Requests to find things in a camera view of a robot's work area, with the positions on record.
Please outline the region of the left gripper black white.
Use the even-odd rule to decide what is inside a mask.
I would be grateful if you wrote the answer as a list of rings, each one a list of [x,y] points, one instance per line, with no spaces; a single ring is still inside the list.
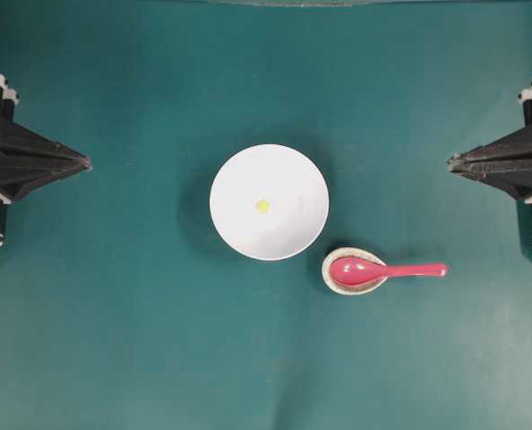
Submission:
[[[17,91],[0,74],[0,246],[8,206],[30,192],[91,169],[89,158],[11,121]]]

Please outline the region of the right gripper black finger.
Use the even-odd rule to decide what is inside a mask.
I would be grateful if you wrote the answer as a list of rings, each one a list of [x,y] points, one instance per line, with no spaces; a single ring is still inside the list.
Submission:
[[[465,163],[532,159],[532,124],[494,142],[457,153],[447,159],[449,167]]]
[[[451,173],[499,189],[514,200],[532,198],[532,159],[465,161],[451,158],[447,163]]]

